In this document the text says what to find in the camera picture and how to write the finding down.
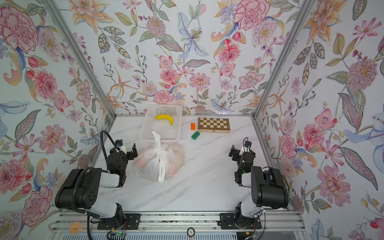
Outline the white translucent plastic bag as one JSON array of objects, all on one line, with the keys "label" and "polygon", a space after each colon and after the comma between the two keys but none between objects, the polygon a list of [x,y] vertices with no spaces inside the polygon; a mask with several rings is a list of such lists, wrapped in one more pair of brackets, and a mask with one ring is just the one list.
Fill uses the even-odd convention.
[{"label": "white translucent plastic bag", "polygon": [[134,160],[135,173],[152,182],[163,183],[174,176],[185,160],[182,148],[175,143],[161,143],[161,137],[152,132],[154,145],[140,152]]}]

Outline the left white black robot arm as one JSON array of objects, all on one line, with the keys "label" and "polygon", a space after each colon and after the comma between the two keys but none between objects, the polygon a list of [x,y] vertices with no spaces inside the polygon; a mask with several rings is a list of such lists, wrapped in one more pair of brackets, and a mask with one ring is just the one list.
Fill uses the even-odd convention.
[{"label": "left white black robot arm", "polygon": [[99,220],[98,230],[137,230],[140,214],[126,214],[119,203],[99,196],[101,188],[120,189],[124,186],[127,165],[137,156],[136,145],[127,152],[122,140],[115,141],[115,147],[106,158],[106,170],[87,167],[70,172],[55,197],[56,207]]}]

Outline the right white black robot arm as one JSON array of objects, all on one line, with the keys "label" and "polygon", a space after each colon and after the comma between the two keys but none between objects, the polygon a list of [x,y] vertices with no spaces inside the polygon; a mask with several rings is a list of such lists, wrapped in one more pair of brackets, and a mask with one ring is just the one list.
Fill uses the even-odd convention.
[{"label": "right white black robot arm", "polygon": [[245,138],[240,149],[232,146],[229,153],[237,164],[235,183],[251,191],[250,197],[237,204],[232,216],[223,217],[222,222],[229,228],[261,229],[260,217],[267,210],[286,208],[289,203],[289,191],[280,170],[255,166],[256,153],[251,146],[252,142]]}]

